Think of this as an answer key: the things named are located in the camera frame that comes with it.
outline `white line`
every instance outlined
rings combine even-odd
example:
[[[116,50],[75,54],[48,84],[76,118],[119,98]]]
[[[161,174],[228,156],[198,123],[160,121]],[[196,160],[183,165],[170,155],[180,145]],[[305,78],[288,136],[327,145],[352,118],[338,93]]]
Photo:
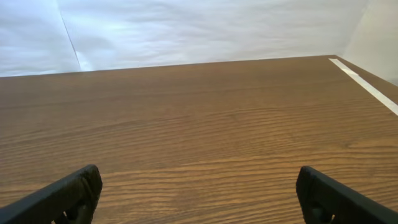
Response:
[[[370,85],[366,80],[361,78],[356,72],[349,69],[345,64],[340,62],[338,59],[329,58],[335,65],[337,65],[342,71],[347,73],[353,80],[360,84],[365,90],[372,94],[376,99],[378,99],[384,106],[388,107],[392,112],[398,116],[398,105],[396,105],[392,100],[384,96],[379,90]]]

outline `white tape strip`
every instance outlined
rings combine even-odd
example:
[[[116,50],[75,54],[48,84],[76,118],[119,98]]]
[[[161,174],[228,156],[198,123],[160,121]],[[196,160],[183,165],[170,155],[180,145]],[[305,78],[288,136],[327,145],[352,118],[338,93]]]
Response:
[[[360,84],[365,90],[370,92],[376,99],[378,99],[382,104],[388,107],[392,112],[398,116],[398,105],[396,105],[392,100],[384,96],[379,90],[370,85],[366,80],[361,78],[357,73],[349,69],[345,64],[340,62],[338,59],[329,58],[335,65],[337,65],[342,71],[347,73],[353,80]]]

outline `wooden table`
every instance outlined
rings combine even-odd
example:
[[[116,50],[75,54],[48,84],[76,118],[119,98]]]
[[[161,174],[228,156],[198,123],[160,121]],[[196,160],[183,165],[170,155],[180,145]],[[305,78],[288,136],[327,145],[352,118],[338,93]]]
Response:
[[[398,210],[398,117],[328,58],[0,78],[0,206],[96,164],[94,223],[303,223],[310,165]]]

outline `wood grain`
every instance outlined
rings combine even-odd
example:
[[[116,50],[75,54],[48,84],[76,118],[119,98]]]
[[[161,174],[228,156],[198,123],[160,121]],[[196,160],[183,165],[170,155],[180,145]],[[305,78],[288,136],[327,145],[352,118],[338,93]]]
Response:
[[[96,164],[94,223],[303,223],[309,165],[398,211],[398,117],[329,57],[0,78],[0,206]]]

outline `white paper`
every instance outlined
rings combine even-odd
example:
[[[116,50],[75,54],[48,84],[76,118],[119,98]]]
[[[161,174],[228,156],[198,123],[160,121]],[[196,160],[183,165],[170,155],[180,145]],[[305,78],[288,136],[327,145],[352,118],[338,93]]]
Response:
[[[0,1],[0,77],[76,72],[55,0]]]
[[[82,70],[342,54],[367,0],[59,0]]]

